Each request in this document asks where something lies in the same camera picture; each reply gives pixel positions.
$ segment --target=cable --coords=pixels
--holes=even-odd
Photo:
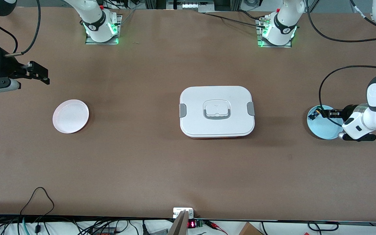
[[[336,42],[368,42],[368,41],[375,41],[376,38],[374,39],[362,39],[362,40],[341,40],[341,39],[334,39],[334,38],[331,38],[329,36],[326,36],[324,35],[323,33],[321,33],[318,28],[316,28],[316,26],[314,25],[312,19],[311,19],[311,16],[310,16],[310,12],[309,12],[309,8],[308,8],[308,0],[305,0],[305,4],[306,4],[306,9],[307,9],[307,16],[308,16],[308,20],[310,21],[310,24],[311,26],[313,27],[313,29],[322,37],[324,37],[325,39],[329,39],[329,40],[332,40],[332,41],[336,41]]]
[[[264,226],[264,223],[263,222],[261,222],[262,223],[262,229],[263,229],[263,231],[264,231],[264,233],[265,233],[265,235],[268,235],[268,233],[266,232],[266,230],[265,230],[265,226]]]
[[[310,223],[314,224],[314,225],[317,227],[317,229],[313,229],[313,228],[310,226]],[[317,224],[316,222],[314,222],[314,221],[309,221],[309,222],[307,223],[307,226],[308,226],[309,229],[313,230],[314,232],[319,232],[320,235],[322,235],[321,232],[333,232],[333,231],[336,231],[337,229],[339,229],[339,223],[336,223],[335,225],[336,225],[336,227],[333,228],[333,229],[320,229],[320,227],[318,226],[318,224]]]
[[[10,35],[12,37],[12,39],[14,39],[14,43],[15,43],[15,47],[14,47],[14,51],[13,53],[17,52],[17,49],[18,49],[18,41],[17,41],[17,38],[10,32],[8,32],[7,30],[5,30],[3,27],[0,26],[0,30],[2,30],[3,32],[5,32],[6,34]]]
[[[335,72],[337,72],[337,71],[339,71],[339,70],[344,70],[344,69],[347,69],[347,68],[372,68],[372,69],[376,69],[376,66],[374,66],[374,65],[348,65],[348,66],[345,66],[345,67],[341,67],[341,68],[338,68],[338,69],[335,69],[335,70],[333,70],[333,71],[331,71],[324,79],[323,79],[323,81],[321,82],[321,84],[320,84],[320,87],[319,87],[319,103],[320,103],[320,109],[321,110],[324,110],[324,108],[323,108],[323,104],[322,104],[322,102],[321,102],[321,89],[322,89],[322,87],[323,87],[323,84],[324,84],[324,82],[326,81],[326,79],[328,79],[328,77],[330,77],[330,75],[332,75],[333,73],[335,73]],[[335,121],[333,121],[332,119],[330,119],[329,117],[327,117],[327,119],[328,120],[330,120],[330,122],[333,122],[334,124],[336,124],[336,125],[338,125],[338,126],[342,126],[342,125],[340,125],[339,123],[337,123],[337,122],[335,122]]]
[[[126,22],[126,20],[130,17],[130,15],[131,14],[133,14],[133,12],[138,8],[139,6],[136,6],[131,12],[130,12],[130,14],[123,20],[123,21],[121,21],[121,24],[120,25],[123,25],[124,24],[124,22]]]
[[[221,229],[221,228],[218,228],[217,230],[218,230],[218,231],[221,231],[221,232],[224,232],[224,233],[225,233],[226,235],[228,235],[228,234],[227,234],[227,232],[226,232],[226,231],[224,231],[224,230],[223,230],[223,229]]]
[[[137,230],[136,226],[134,226],[134,225],[132,224],[132,222],[131,222],[131,221],[129,221],[129,224],[130,224],[131,226],[133,226],[133,227],[134,227],[134,229],[136,229],[137,235],[139,235],[139,230]]]
[[[35,31],[35,33],[34,33],[33,40],[31,41],[31,43],[30,43],[30,45],[27,47],[27,49],[25,49],[24,51],[19,52],[19,53],[8,54],[8,55],[5,55],[5,57],[13,57],[13,56],[17,56],[17,55],[24,55],[25,53],[27,53],[27,52],[33,47],[34,43],[36,42],[37,35],[39,34],[40,21],[41,21],[41,6],[40,6],[40,0],[36,0],[36,3],[37,3],[38,18],[37,18],[36,31]]]
[[[34,33],[33,40],[31,41],[30,45],[25,49],[24,51],[21,52],[22,55],[27,53],[34,45],[37,39],[37,35],[39,34],[39,29],[40,29],[40,21],[41,21],[41,6],[40,6],[40,0],[36,0],[37,2],[37,11],[38,11],[38,18],[37,18],[37,26],[36,26],[36,32]]]
[[[121,9],[120,7],[125,7],[127,9],[130,9],[130,7],[126,6],[126,5],[117,5],[117,4],[114,4],[111,0],[104,0],[104,2],[109,3],[109,4],[113,5],[113,6],[116,6],[118,9]]]
[[[6,230],[6,228],[13,222],[15,220],[15,218],[13,218],[11,221],[9,221],[8,222],[8,224],[6,224],[5,226],[4,226],[4,229],[3,229],[3,231],[1,232],[1,235],[4,235],[5,234],[5,230]]]
[[[46,222],[43,221],[43,224],[44,224],[44,228],[46,229],[47,235],[50,235],[50,233],[49,233],[49,229],[47,229],[47,226],[46,226]]]
[[[239,9],[239,10],[237,10],[237,11],[245,13],[249,18],[252,18],[252,19],[254,19],[254,20],[259,20],[261,17],[264,17],[264,15],[262,15],[262,16],[258,16],[258,17],[254,17],[254,16],[252,16],[251,14],[249,14],[247,11],[242,10],[242,9]]]
[[[123,230],[121,230],[121,231],[117,231],[117,225],[118,225],[118,222],[119,222],[119,220],[117,220],[117,223],[115,224],[115,233],[121,233],[121,232],[123,232],[124,230],[126,230],[127,227],[129,226],[129,221],[127,220],[127,225],[126,225],[126,227],[125,227]]]
[[[27,227],[25,226],[25,218],[23,217],[23,228],[24,228],[24,231],[27,235],[30,235],[30,233],[28,232],[27,230]]]
[[[237,20],[226,18],[226,17],[219,16],[219,15],[211,15],[211,16],[218,17],[218,18],[228,20],[228,21],[233,21],[233,22],[236,22],[236,23],[239,23],[239,24],[250,25],[250,26],[258,27],[258,28],[265,28],[265,26],[263,26],[263,25],[257,25],[257,24],[251,24],[251,23],[246,23],[246,22],[242,22],[242,21],[237,21]]]
[[[44,217],[46,216],[48,213],[52,212],[52,210],[55,208],[55,203],[53,202],[53,200],[50,198],[49,194],[47,193],[46,189],[43,188],[43,187],[37,187],[36,189],[34,189],[33,193],[31,194],[31,197],[30,199],[28,200],[28,202],[24,205],[24,207],[21,209],[20,211],[20,216],[23,215],[23,210],[27,207],[27,205],[30,203],[30,201],[33,199],[33,196],[34,194],[36,193],[37,189],[43,189],[44,193],[46,194],[46,197],[50,200],[50,202],[52,203],[52,209],[50,209],[48,212],[46,212],[46,214],[40,216],[39,218],[41,217]]]
[[[374,25],[376,27],[376,23],[371,21],[370,19],[368,19],[360,10],[359,8],[356,6],[355,2],[353,0],[349,0],[352,4],[352,6],[354,7],[354,9],[367,21],[369,22],[371,25]]]

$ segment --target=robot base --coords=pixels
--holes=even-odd
[[[255,20],[255,24],[266,26],[265,24],[267,24],[267,23],[266,22],[262,23],[260,20]],[[277,46],[277,45],[270,43],[266,38],[262,37],[264,30],[265,29],[263,29],[263,28],[256,27],[256,34],[258,36],[258,46],[259,47],[279,47],[279,48],[291,48],[292,47],[291,39],[287,44],[282,45],[282,46]]]
[[[307,114],[307,126],[310,131],[319,138],[325,140],[333,140],[336,139],[340,132],[343,132],[343,128],[335,125],[334,123],[330,122],[327,118],[322,117],[321,115],[317,116],[314,120],[309,119],[310,114],[312,114],[318,106],[314,106]],[[324,109],[333,109],[330,106],[323,105]],[[343,125],[343,120],[340,118],[333,119],[333,121],[337,122],[340,125]]]
[[[119,43],[120,31],[121,31],[121,20],[122,20],[123,16],[117,15],[115,12],[114,12],[114,15],[116,16],[116,18],[114,17],[112,19],[112,22],[117,23],[118,25],[112,26],[112,29],[117,30],[117,34],[114,35],[110,40],[108,40],[106,42],[95,42],[94,40],[91,39],[91,37],[87,33],[86,39],[85,39],[86,45],[117,45]]]

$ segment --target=red digital display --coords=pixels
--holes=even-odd
[[[190,221],[188,221],[187,228],[196,228],[196,227],[197,227],[196,220],[190,220]]]

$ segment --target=table surface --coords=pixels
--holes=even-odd
[[[252,22],[240,12],[219,14]],[[25,49],[36,18],[36,8],[17,8],[0,25]],[[48,68],[51,84],[22,79],[21,90],[0,93],[0,214],[19,213],[43,186],[52,214],[170,217],[182,206],[205,218],[376,221],[376,141],[319,140],[306,128],[325,75],[376,65],[376,41],[323,39],[303,15],[293,48],[259,48],[247,25],[188,10],[136,10],[119,45],[88,46],[79,20],[71,8],[44,8],[36,44],[18,60]],[[314,14],[314,22],[332,37],[376,37],[358,14]],[[1,31],[0,46],[13,47]],[[375,69],[333,74],[324,103],[364,103],[374,76]],[[179,95],[209,85],[251,92],[250,135],[182,133]],[[82,131],[62,134],[52,115],[69,99],[87,103],[91,116]],[[38,192],[24,213],[50,207]]]

